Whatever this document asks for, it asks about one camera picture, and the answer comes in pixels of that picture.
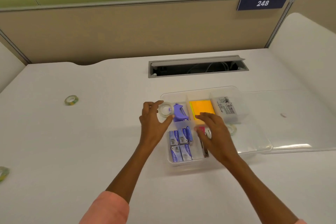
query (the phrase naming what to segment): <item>purple stapler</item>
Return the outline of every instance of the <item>purple stapler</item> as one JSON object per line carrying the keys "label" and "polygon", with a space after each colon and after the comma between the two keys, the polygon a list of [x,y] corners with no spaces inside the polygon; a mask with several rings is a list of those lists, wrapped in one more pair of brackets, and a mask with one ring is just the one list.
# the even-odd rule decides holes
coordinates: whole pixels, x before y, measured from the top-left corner
{"label": "purple stapler", "polygon": [[189,117],[183,110],[183,105],[179,105],[178,103],[174,105],[174,115],[174,122],[189,120]]}

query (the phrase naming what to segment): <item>plastic organizer tray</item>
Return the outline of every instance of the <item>plastic organizer tray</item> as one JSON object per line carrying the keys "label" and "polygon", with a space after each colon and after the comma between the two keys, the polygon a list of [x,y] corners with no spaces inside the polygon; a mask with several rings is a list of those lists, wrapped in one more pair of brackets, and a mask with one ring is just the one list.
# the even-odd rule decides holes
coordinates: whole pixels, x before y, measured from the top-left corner
{"label": "plastic organizer tray", "polygon": [[[167,142],[167,159],[172,166],[195,165],[200,164],[201,162],[207,162],[214,158],[211,154],[209,154],[209,157],[207,158],[204,157],[201,142],[197,136],[197,133],[194,131],[194,128],[197,125],[206,125],[203,121],[194,119],[189,101],[211,100],[213,98],[219,97],[227,97],[236,111],[235,119],[227,120],[227,116],[223,116],[221,113],[217,113],[218,111],[216,112],[216,108],[214,108],[215,113],[219,116],[222,116],[225,123],[234,124],[236,126],[237,131],[232,136],[232,140],[240,155],[249,156],[259,152],[270,151],[272,149],[270,141],[265,137],[256,119],[250,113],[249,109],[244,103],[240,91],[236,87],[227,86],[203,90],[166,93],[163,94],[160,99],[164,100],[165,102],[170,102],[173,105],[175,103],[179,103],[183,106],[183,110],[185,111],[186,115],[189,116],[189,120],[187,121],[172,122],[163,137],[163,140]],[[192,137],[194,139],[193,144],[190,145],[190,151],[193,160],[173,162],[170,151],[169,131],[185,128],[186,126],[190,126]]]}

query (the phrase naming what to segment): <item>hand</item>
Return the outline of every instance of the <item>hand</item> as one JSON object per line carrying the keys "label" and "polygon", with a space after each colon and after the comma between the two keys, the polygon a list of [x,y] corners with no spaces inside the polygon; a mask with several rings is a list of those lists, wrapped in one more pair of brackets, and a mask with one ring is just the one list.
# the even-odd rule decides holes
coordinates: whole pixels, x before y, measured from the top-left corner
{"label": "hand", "polygon": [[156,114],[158,112],[158,106],[162,103],[163,101],[159,100],[155,103],[145,102],[143,104],[142,115],[139,117],[141,122],[139,146],[153,150],[171,124],[173,115],[168,116],[163,123],[158,120]]}
{"label": "hand", "polygon": [[241,159],[233,144],[230,132],[221,117],[207,112],[201,112],[201,115],[196,115],[195,117],[204,121],[209,127],[211,139],[198,127],[195,127],[195,130],[204,146],[219,162],[228,168]]}

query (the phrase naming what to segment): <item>yellow sticky note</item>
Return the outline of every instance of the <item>yellow sticky note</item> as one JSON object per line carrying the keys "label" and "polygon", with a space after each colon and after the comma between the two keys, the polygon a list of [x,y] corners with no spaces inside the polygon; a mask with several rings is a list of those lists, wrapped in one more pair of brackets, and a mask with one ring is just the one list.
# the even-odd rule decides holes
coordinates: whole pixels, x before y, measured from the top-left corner
{"label": "yellow sticky note", "polygon": [[197,100],[197,101],[190,101],[189,103],[192,115],[194,116],[195,120],[198,120],[195,117],[195,115],[199,115],[201,112],[209,112],[215,114],[215,111],[212,107],[210,100]]}

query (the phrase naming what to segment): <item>blue sign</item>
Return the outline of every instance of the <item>blue sign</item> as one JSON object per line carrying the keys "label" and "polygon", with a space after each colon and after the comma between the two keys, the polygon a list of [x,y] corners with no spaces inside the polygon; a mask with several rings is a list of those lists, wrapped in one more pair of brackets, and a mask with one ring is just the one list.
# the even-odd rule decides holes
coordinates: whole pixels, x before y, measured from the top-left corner
{"label": "blue sign", "polygon": [[284,6],[286,0],[240,0],[237,11],[279,9]]}

